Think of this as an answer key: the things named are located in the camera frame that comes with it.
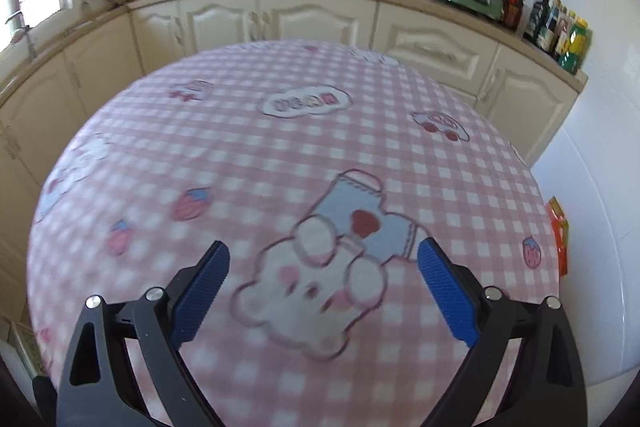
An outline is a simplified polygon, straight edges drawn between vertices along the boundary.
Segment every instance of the pink checkered tablecloth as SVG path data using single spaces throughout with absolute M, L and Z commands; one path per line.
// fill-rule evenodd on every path
M 467 351 L 415 263 L 430 235 L 482 285 L 558 293 L 529 169 L 446 88 L 336 44 L 210 50 L 132 84 L 60 157 L 31 230 L 33 326 L 57 382 L 87 296 L 137 299 L 219 239 L 229 275 L 180 352 L 229 427 L 418 426 Z

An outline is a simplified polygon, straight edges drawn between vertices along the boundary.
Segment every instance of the gingham pattern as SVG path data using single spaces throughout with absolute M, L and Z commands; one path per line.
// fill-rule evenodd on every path
M 172 86 L 192 80 L 213 84 L 209 98 L 169 97 Z M 271 93 L 320 84 L 348 93 L 351 107 L 289 120 L 258 111 Z M 428 109 L 455 118 L 470 141 L 421 128 L 411 114 Z M 256 254 L 287 237 L 331 181 L 353 168 L 378 177 L 386 211 L 419 222 L 482 285 L 525 301 L 558 293 L 554 239 L 529 170 L 471 108 L 392 61 L 302 41 L 202 52 L 111 100 L 59 164 L 95 133 L 110 143 L 108 157 L 31 230 L 30 311 L 55 382 L 87 296 L 136 299 L 220 239 L 232 255 L 229 276 L 181 354 L 229 427 L 420 425 L 466 347 L 451 336 L 414 263 L 386 264 L 382 305 L 328 362 L 282 347 L 230 315 L 230 297 L 252 279 Z M 194 187 L 210 187 L 207 212 L 172 219 L 172 205 Z M 132 232 L 126 251 L 114 257 L 106 245 L 120 220 Z M 523 260 L 528 236 L 542 250 L 536 269 Z M 515 353 L 513 346 L 479 419 L 497 407 Z M 151 412 L 166 419 L 139 353 L 133 362 Z

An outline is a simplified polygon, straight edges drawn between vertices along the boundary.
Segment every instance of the silver screw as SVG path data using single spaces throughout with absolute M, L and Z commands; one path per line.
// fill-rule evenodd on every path
M 145 293 L 146 300 L 148 301 L 159 301 L 164 295 L 164 290 L 159 287 L 148 289 Z
M 560 306 L 562 306 L 558 297 L 554 296 L 546 298 L 546 305 L 549 306 L 552 310 L 559 310 Z
M 490 301 L 499 301 L 502 299 L 502 291 L 495 286 L 488 286 L 484 289 L 484 296 Z
M 91 297 L 86 300 L 85 304 L 87 308 L 91 308 L 93 310 L 94 308 L 100 306 L 101 302 L 102 299 L 100 299 L 100 297 L 98 297 L 97 295 L 91 295 Z

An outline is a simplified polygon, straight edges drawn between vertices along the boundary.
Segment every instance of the faucet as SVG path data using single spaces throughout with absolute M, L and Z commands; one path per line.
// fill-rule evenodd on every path
M 24 15 L 18 10 L 16 13 L 9 15 L 9 18 L 4 22 L 11 28 L 11 44 L 17 44 L 23 37 L 27 38 L 27 45 L 29 48 L 29 61 L 33 62 L 36 59 L 36 46 L 31 39 L 30 30 L 31 26 L 24 23 Z

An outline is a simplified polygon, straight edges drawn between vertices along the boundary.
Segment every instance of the green bottle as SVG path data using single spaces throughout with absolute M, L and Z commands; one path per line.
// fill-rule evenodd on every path
M 574 27 L 571 28 L 568 39 L 564 43 L 560 58 L 558 58 L 560 67 L 571 74 L 575 74 L 578 70 L 578 60 L 587 40 L 588 26 L 587 21 L 584 19 L 578 18 L 575 21 Z

